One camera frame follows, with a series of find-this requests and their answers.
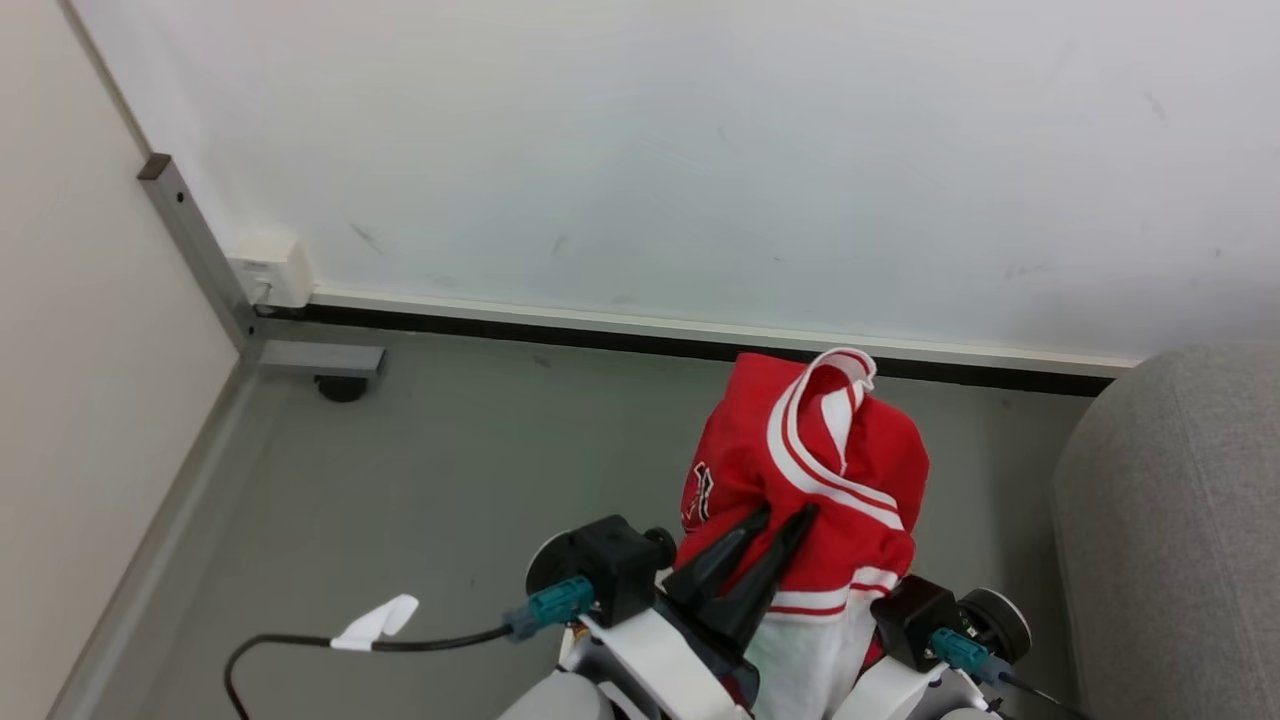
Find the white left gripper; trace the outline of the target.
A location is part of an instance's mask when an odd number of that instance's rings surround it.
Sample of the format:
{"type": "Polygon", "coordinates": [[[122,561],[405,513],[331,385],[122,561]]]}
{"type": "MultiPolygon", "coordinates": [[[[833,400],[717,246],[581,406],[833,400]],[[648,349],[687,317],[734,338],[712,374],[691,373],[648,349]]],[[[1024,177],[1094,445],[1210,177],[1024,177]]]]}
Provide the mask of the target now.
{"type": "Polygon", "coordinates": [[[671,573],[663,582],[666,598],[649,609],[613,626],[595,612],[579,615],[585,629],[579,670],[616,687],[641,719],[753,719],[760,676],[745,648],[818,511],[817,503],[805,503],[792,514],[723,596],[724,584],[768,527],[768,505],[671,573]]]}

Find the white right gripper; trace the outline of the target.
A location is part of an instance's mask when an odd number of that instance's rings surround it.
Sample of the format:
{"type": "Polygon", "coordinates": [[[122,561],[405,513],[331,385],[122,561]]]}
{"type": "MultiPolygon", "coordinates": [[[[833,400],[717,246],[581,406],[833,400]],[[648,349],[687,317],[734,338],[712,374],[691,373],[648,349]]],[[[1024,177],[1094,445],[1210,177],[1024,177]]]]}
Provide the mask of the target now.
{"type": "Polygon", "coordinates": [[[942,719],[946,711],[927,696],[941,689],[947,671],[938,664],[922,673],[886,655],[855,680],[833,719],[942,719]]]}

